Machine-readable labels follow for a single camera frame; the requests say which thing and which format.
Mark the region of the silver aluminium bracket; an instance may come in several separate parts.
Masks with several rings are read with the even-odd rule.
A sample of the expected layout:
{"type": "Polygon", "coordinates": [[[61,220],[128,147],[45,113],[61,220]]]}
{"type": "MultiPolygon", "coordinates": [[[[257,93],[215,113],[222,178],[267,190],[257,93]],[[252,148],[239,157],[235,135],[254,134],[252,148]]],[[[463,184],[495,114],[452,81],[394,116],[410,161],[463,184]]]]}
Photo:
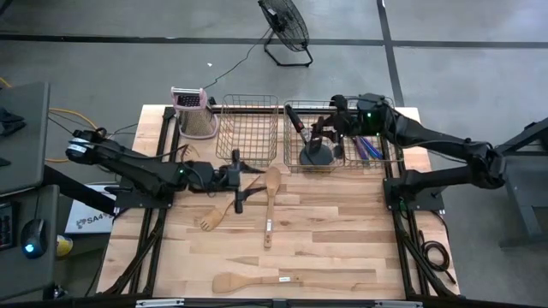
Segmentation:
{"type": "Polygon", "coordinates": [[[404,300],[376,300],[373,308],[424,308],[421,302],[404,300]]]}
{"type": "Polygon", "coordinates": [[[140,299],[135,303],[135,308],[177,308],[184,307],[185,299],[140,299]]]}

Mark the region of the dark metal stand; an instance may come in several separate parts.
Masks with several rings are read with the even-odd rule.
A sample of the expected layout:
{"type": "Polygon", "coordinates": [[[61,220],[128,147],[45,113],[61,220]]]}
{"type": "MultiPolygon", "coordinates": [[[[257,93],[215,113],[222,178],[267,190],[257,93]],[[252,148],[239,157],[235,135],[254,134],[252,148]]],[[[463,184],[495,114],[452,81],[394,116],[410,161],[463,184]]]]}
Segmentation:
{"type": "Polygon", "coordinates": [[[537,209],[548,210],[548,117],[527,125],[497,149],[507,158],[505,188],[525,228],[524,235],[502,240],[499,246],[548,245],[548,230],[535,214],[537,209]]]}

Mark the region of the black computer mouse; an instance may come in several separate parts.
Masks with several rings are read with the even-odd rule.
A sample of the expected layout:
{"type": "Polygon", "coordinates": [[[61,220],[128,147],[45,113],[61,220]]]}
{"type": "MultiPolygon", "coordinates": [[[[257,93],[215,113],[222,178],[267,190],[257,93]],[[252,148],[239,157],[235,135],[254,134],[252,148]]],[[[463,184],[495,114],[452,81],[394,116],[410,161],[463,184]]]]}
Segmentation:
{"type": "Polygon", "coordinates": [[[26,258],[40,258],[47,251],[46,221],[34,218],[21,230],[21,249],[26,258]]]}

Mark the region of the black metal beam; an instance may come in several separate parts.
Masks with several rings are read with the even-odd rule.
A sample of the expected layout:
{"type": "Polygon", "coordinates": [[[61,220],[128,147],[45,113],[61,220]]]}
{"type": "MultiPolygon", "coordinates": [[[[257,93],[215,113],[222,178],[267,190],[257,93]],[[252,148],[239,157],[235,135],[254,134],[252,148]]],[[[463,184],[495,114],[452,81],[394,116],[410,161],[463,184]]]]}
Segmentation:
{"type": "Polygon", "coordinates": [[[78,200],[105,214],[111,216],[115,215],[115,201],[113,199],[106,197],[101,192],[97,192],[47,165],[44,166],[43,185],[59,186],[61,194],[78,200]]]}

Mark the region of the black keyboard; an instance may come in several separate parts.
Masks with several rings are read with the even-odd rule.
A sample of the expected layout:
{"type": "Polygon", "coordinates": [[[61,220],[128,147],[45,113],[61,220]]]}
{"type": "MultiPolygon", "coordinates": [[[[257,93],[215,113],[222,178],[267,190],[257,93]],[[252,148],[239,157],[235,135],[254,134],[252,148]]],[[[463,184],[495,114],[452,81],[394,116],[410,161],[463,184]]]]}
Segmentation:
{"type": "Polygon", "coordinates": [[[15,246],[19,205],[17,201],[0,204],[0,251],[15,246]]]}

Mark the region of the white cardboard box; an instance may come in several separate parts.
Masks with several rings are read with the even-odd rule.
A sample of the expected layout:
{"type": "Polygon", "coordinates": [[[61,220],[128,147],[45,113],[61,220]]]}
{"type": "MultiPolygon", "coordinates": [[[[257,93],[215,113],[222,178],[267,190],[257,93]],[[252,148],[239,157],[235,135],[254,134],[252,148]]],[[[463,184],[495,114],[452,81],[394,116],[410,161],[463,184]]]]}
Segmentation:
{"type": "Polygon", "coordinates": [[[114,216],[96,210],[81,201],[73,200],[65,234],[109,234],[114,216]]]}

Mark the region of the wooden fork-tined spatula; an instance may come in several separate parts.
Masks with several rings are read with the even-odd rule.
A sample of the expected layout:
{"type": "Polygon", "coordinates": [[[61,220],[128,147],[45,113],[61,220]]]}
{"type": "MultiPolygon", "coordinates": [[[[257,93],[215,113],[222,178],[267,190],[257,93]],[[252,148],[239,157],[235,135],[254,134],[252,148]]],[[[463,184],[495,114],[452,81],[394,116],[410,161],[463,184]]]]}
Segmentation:
{"type": "Polygon", "coordinates": [[[229,192],[224,200],[218,204],[214,210],[210,210],[200,220],[200,228],[204,231],[212,231],[215,229],[226,215],[227,210],[235,202],[235,194],[229,192]]]}

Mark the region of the yellow ball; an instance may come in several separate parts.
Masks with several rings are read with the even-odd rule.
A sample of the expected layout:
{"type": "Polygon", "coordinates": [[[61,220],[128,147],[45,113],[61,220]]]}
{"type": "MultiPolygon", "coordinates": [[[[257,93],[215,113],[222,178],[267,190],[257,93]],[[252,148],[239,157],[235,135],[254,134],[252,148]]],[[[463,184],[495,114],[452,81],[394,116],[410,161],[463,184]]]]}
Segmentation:
{"type": "Polygon", "coordinates": [[[64,235],[57,235],[57,242],[56,242],[56,256],[59,258],[66,257],[70,254],[74,247],[74,242],[69,237],[66,237],[64,235]]]}

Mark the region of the wooden spoon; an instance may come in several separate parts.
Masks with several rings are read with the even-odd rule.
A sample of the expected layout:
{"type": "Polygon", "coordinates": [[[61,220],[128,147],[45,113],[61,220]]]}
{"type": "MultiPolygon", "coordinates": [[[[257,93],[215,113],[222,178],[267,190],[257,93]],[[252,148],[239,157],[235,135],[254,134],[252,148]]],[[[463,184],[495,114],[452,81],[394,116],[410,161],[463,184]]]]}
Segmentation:
{"type": "Polygon", "coordinates": [[[274,204],[278,189],[282,182],[281,172],[276,167],[270,167],[265,173],[265,185],[267,192],[267,210],[265,218],[264,248],[270,249],[272,245],[274,204]]]}

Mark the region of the black device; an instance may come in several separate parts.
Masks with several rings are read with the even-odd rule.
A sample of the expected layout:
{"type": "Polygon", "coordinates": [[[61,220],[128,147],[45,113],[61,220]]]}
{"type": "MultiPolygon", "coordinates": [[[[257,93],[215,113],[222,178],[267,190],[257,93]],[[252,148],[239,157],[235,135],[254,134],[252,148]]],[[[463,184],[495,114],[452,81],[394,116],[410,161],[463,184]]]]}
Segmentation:
{"type": "Polygon", "coordinates": [[[0,138],[6,138],[23,129],[27,124],[25,119],[0,107],[0,138]]]}

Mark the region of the black round spatula red-black handle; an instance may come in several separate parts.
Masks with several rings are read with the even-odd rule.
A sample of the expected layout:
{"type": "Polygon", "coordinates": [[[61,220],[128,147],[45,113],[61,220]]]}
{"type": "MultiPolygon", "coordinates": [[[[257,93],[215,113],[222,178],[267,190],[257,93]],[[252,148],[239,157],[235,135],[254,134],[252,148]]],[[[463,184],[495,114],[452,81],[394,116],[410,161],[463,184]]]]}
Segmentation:
{"type": "Polygon", "coordinates": [[[284,106],[284,111],[304,144],[304,147],[300,152],[301,164],[314,166],[326,166],[331,164],[333,161],[333,154],[330,148],[323,144],[323,138],[311,139],[312,125],[310,128],[306,128],[291,105],[286,104],[284,106]]]}

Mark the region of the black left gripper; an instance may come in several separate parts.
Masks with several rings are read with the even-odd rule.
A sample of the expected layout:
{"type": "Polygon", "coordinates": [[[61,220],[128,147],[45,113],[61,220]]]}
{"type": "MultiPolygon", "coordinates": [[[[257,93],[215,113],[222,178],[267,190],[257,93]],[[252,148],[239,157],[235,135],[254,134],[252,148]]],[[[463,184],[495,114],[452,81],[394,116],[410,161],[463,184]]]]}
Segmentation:
{"type": "Polygon", "coordinates": [[[257,169],[248,165],[245,162],[241,162],[240,151],[238,149],[231,152],[231,163],[222,165],[218,169],[218,183],[216,189],[219,192],[232,192],[234,194],[234,207],[235,213],[241,214],[243,212],[243,201],[246,201],[250,196],[255,193],[262,192],[266,187],[253,187],[245,189],[241,192],[241,177],[240,173],[245,174],[264,174],[265,171],[257,169]]]}

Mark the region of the pink steel box grater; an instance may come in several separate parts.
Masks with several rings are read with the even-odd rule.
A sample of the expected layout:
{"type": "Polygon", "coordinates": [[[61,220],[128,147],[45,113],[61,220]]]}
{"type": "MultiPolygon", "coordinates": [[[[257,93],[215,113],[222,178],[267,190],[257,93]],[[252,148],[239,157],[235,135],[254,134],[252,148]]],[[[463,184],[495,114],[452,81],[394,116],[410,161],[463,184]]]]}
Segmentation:
{"type": "Polygon", "coordinates": [[[212,139],[218,131],[218,118],[204,89],[170,89],[179,132],[187,139],[212,139]]]}

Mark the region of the dark grey desk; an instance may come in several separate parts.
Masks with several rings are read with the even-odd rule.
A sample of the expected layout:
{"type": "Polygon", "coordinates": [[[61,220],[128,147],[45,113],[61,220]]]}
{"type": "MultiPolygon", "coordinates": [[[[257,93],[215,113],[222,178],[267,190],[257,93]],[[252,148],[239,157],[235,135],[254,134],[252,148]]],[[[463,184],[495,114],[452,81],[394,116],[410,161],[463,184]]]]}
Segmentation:
{"type": "Polygon", "coordinates": [[[53,287],[57,203],[59,188],[47,186],[0,198],[0,204],[17,201],[15,246],[0,251],[0,302],[28,293],[44,293],[53,287]],[[26,258],[21,249],[21,230],[34,218],[46,221],[47,251],[40,258],[26,258]]]}
{"type": "Polygon", "coordinates": [[[50,85],[35,82],[0,91],[0,107],[20,116],[26,126],[0,138],[0,196],[41,185],[45,169],[45,146],[50,105],[50,85]]]}

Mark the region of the black floor fan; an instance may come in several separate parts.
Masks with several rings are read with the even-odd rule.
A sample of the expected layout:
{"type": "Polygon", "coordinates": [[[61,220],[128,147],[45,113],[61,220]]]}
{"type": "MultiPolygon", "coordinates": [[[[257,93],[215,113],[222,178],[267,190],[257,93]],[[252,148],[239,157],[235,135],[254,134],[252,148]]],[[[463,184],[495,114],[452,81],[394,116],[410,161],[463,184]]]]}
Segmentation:
{"type": "Polygon", "coordinates": [[[264,52],[278,67],[305,67],[313,63],[308,46],[310,42],[306,22],[293,0],[258,0],[261,12],[270,26],[270,34],[264,42],[264,52]],[[305,52],[308,61],[303,63],[282,63],[270,52],[269,45],[276,35],[281,43],[293,52],[305,52]]]}

